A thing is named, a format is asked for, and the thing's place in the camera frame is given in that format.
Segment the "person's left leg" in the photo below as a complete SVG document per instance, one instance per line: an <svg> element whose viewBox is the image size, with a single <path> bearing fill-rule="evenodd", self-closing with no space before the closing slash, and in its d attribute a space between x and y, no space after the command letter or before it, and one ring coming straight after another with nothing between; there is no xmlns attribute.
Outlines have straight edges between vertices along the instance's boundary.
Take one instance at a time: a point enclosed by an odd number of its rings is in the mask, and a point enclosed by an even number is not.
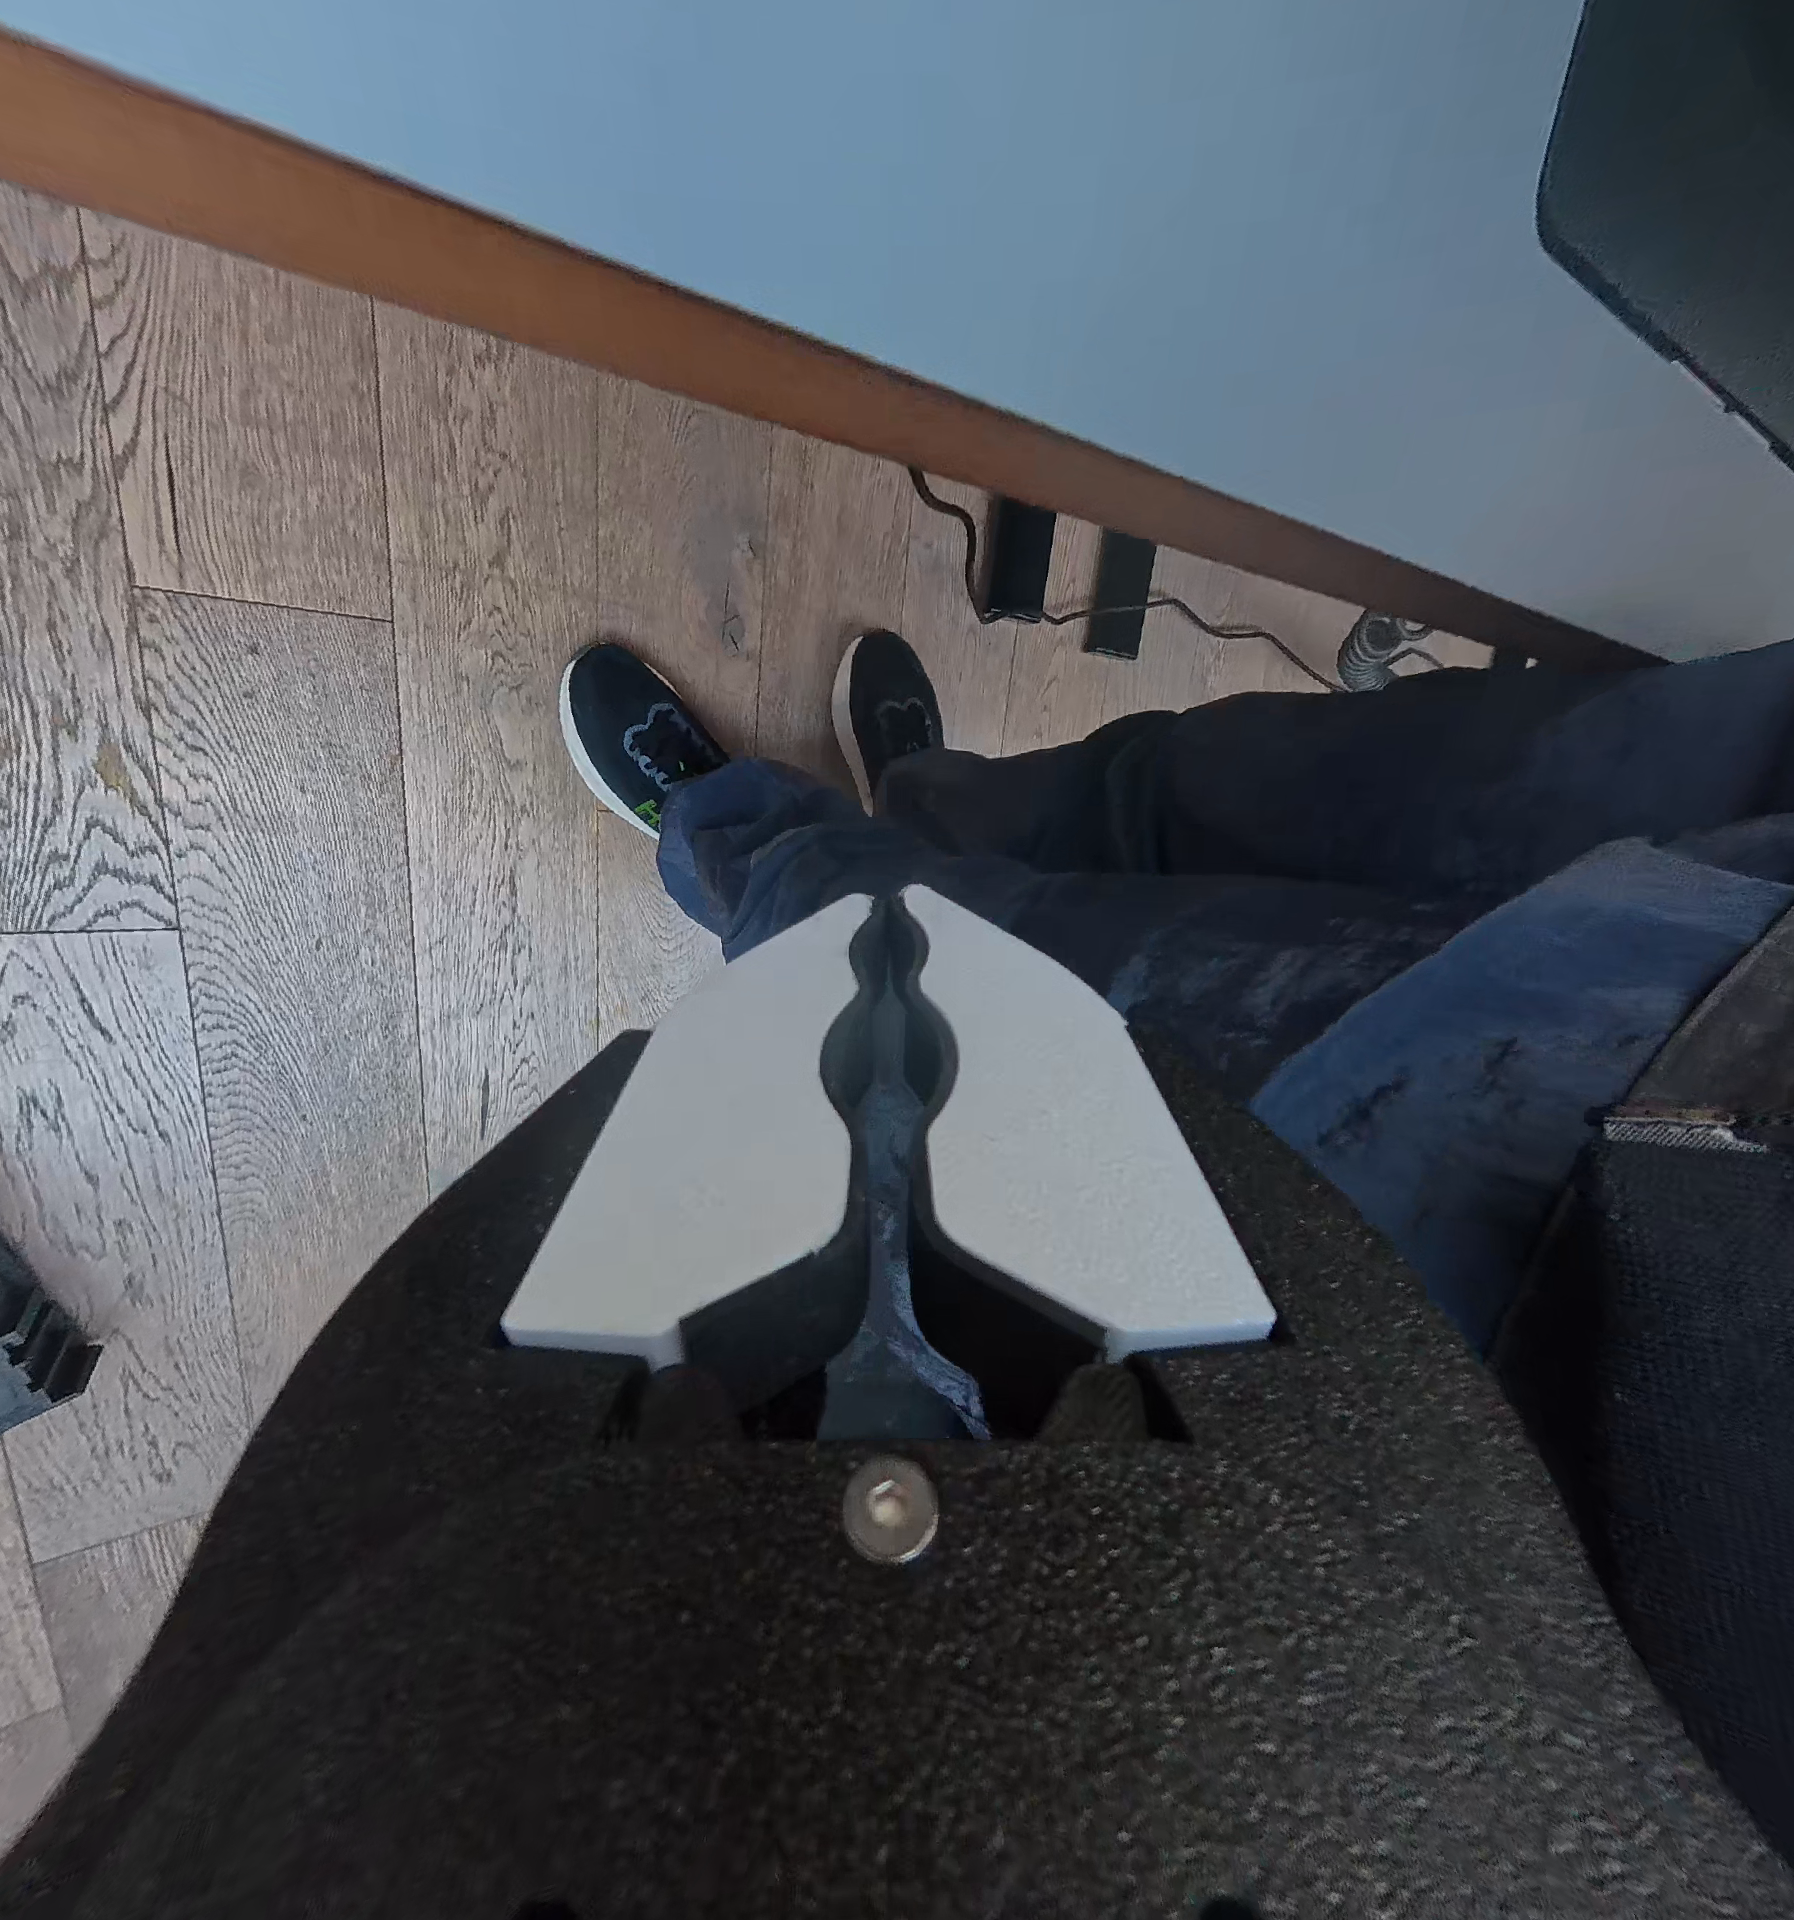
<svg viewBox="0 0 1794 1920"><path fill-rule="evenodd" d="M1593 1135L1678 1023L1794 903L1763 847L1596 847L1505 903L1349 884L1143 875L958 852L742 761L665 811L669 896L725 957L846 896L923 886L1184 1052L1387 1237L1487 1349Z"/></svg>

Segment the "person's right leg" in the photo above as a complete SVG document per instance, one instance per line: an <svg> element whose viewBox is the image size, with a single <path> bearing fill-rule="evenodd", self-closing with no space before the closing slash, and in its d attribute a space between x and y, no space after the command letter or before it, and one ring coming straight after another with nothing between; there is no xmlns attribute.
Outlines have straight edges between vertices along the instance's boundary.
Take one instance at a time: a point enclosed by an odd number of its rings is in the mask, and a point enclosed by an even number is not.
<svg viewBox="0 0 1794 1920"><path fill-rule="evenodd" d="M1606 846L1794 884L1794 640L1634 670L1444 667L1233 694L1079 742L895 761L878 813L1041 875L1502 902Z"/></svg>

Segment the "black rectangular block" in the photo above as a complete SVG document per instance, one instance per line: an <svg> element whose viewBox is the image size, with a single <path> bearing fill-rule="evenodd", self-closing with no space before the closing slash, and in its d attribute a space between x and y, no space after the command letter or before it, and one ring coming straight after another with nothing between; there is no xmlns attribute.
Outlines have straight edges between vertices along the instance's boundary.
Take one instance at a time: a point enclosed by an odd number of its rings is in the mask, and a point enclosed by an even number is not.
<svg viewBox="0 0 1794 1920"><path fill-rule="evenodd" d="M1091 657L1129 661L1142 654L1156 545L1104 528L1084 650Z"/></svg>

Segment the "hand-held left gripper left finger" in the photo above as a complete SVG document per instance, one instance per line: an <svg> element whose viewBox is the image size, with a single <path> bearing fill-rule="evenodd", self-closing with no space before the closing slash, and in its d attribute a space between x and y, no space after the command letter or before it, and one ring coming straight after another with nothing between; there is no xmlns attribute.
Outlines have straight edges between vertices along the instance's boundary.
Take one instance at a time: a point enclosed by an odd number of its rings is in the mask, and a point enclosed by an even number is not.
<svg viewBox="0 0 1794 1920"><path fill-rule="evenodd" d="M853 896L669 1009L504 1309L512 1347L813 1374L853 1343L887 963L887 915Z"/></svg>

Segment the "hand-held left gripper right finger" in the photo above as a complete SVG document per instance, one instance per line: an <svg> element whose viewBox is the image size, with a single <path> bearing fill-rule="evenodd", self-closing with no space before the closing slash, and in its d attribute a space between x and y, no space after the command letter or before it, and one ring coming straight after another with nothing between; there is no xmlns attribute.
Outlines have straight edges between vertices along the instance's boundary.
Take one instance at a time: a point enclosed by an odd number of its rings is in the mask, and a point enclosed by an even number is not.
<svg viewBox="0 0 1794 1920"><path fill-rule="evenodd" d="M902 906L955 1056L925 1129L951 1253L1113 1361L1268 1339L1275 1307L1125 1019L933 890Z"/></svg>

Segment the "grey desk with brown edge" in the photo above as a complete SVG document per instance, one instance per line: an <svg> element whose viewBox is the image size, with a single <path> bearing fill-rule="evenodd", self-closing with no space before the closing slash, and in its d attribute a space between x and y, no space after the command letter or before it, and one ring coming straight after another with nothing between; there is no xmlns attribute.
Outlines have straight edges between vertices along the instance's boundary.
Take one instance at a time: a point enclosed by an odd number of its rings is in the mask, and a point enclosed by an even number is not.
<svg viewBox="0 0 1794 1920"><path fill-rule="evenodd" d="M1794 634L1576 285L1581 5L0 5L0 176L1477 636Z"/></svg>

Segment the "black ribbed plastic panel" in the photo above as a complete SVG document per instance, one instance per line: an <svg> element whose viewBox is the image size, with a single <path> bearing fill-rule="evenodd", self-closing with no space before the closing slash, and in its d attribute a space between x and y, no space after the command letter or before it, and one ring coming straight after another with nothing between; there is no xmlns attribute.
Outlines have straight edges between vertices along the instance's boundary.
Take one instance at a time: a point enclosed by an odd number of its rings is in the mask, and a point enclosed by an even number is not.
<svg viewBox="0 0 1794 1920"><path fill-rule="evenodd" d="M1546 252L1794 471L1794 2L1589 2Z"/></svg>

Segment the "person's leg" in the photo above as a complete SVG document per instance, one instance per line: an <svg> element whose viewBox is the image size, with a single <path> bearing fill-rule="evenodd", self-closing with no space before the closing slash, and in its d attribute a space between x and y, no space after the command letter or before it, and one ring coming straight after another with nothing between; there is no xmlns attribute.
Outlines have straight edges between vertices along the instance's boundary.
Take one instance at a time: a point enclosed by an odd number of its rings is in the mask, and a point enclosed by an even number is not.
<svg viewBox="0 0 1794 1920"><path fill-rule="evenodd" d="M1794 903L1763 847L1596 847L1505 903L1349 884L1143 875L958 852L742 761L665 811L669 896L725 957L846 896L923 886L1184 1052L1387 1237L1487 1349L1593 1135L1678 1023Z"/></svg>
<svg viewBox="0 0 1794 1920"><path fill-rule="evenodd" d="M878 813L1041 875L1502 902L1606 846L1794 884L1794 640L1634 670L1444 667L1233 694L1079 742L895 761Z"/></svg>

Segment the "black power adapter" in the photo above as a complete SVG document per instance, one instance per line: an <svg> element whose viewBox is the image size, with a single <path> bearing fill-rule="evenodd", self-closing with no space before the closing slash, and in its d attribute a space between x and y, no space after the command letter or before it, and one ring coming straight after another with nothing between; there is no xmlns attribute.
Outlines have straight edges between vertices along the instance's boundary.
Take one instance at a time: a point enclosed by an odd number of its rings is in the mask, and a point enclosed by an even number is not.
<svg viewBox="0 0 1794 1920"><path fill-rule="evenodd" d="M994 494L982 538L977 612L985 623L1039 623L1049 612L1059 515Z"/></svg>

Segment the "black sneaker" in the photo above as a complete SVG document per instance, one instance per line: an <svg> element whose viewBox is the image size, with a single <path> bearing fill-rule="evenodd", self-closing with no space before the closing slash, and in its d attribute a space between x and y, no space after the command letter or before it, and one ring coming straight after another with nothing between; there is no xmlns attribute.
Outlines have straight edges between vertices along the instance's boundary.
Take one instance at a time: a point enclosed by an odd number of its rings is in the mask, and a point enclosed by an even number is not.
<svg viewBox="0 0 1794 1920"><path fill-rule="evenodd" d="M558 720L593 799L654 842L675 794L732 761L685 694L611 640L585 647L566 666Z"/></svg>
<svg viewBox="0 0 1794 1920"><path fill-rule="evenodd" d="M868 814L890 767L945 749L935 686L912 643L890 630L857 636L838 662L833 725Z"/></svg>

